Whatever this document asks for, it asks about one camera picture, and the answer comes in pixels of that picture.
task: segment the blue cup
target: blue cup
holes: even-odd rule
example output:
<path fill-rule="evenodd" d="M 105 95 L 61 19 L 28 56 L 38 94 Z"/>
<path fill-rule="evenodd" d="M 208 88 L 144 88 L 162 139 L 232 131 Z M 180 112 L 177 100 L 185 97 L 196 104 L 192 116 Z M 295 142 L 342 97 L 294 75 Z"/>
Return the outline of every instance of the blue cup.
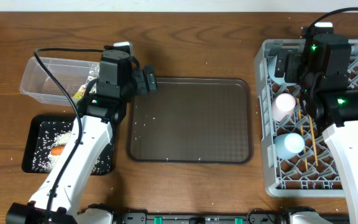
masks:
<path fill-rule="evenodd" d="M 305 147 L 305 140 L 297 133 L 282 134 L 273 142 L 276 145 L 276 155 L 281 159 L 291 159 Z"/>

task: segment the gray dish rack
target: gray dish rack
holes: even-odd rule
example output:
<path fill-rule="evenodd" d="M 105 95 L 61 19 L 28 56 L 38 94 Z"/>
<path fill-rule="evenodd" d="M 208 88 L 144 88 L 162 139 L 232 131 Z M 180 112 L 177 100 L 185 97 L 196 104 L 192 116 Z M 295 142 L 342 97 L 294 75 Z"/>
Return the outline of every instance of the gray dish rack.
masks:
<path fill-rule="evenodd" d="M 350 40 L 349 43 L 352 45 L 348 67 L 349 87 L 358 90 L 358 40 Z M 267 64 L 280 49 L 292 49 L 300 53 L 304 46 L 304 40 L 266 40 L 254 60 L 262 120 L 260 145 L 265 190 L 273 197 L 344 197 L 335 161 L 323 140 L 322 133 L 317 133 L 316 125 L 313 123 L 318 158 L 318 166 L 316 166 L 309 119 L 305 113 L 298 117 L 300 106 L 297 105 L 294 114 L 286 117 L 282 122 L 272 119 L 272 101 L 275 97 L 281 93 L 291 93 L 297 97 L 300 87 L 274 83 L 268 75 Z M 292 159 L 278 158 L 273 139 L 280 134 L 300 133 L 301 125 L 304 128 L 306 153 L 301 152 Z M 305 167 L 305 158 L 308 159 L 308 171 Z"/>

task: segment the green connector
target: green connector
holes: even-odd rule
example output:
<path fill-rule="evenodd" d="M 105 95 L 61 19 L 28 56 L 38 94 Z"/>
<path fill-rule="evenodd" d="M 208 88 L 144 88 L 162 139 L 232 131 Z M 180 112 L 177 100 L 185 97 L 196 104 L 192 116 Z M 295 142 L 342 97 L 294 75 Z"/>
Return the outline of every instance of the green connector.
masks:
<path fill-rule="evenodd" d="M 242 224 L 242 218 L 235 218 L 234 219 L 234 224 Z"/>
<path fill-rule="evenodd" d="M 162 224 L 162 217 L 154 217 L 154 224 Z"/>

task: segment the wood grain surface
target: wood grain surface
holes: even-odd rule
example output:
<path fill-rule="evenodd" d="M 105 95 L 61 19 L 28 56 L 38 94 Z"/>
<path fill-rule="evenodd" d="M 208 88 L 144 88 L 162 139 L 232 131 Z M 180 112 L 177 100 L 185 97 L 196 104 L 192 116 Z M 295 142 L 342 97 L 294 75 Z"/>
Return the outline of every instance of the wood grain surface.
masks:
<path fill-rule="evenodd" d="M 27 203 L 45 180 L 21 169 L 31 119 L 67 113 L 19 93 L 25 65 L 38 47 L 101 49 L 128 40 L 142 65 L 157 76 L 241 78 L 252 91 L 255 155 L 243 166 L 139 163 L 126 154 L 128 118 L 116 139 L 115 170 L 92 176 L 81 208 L 106 203 L 118 210 L 237 213 L 253 208 L 308 205 L 321 213 L 347 213 L 343 198 L 272 198 L 264 189 L 260 111 L 254 57 L 266 39 L 297 39 L 300 27 L 321 14 L 304 13 L 34 13 L 0 12 L 0 223 L 12 202 Z M 358 14 L 333 16 L 336 33 L 358 39 Z M 48 53 L 98 61 L 94 53 Z"/>

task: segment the white cup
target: white cup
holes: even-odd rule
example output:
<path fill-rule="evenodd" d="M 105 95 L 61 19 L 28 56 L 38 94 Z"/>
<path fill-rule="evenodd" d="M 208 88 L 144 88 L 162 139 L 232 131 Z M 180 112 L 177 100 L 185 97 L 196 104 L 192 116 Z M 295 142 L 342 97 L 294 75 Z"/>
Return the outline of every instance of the white cup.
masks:
<path fill-rule="evenodd" d="M 295 98 L 291 94 L 282 93 L 278 95 L 272 103 L 273 119 L 281 122 L 286 116 L 292 116 L 295 105 Z"/>
<path fill-rule="evenodd" d="M 291 159 L 305 147 L 305 140 L 297 133 L 282 134 L 273 142 L 276 145 L 276 155 L 281 159 Z"/>

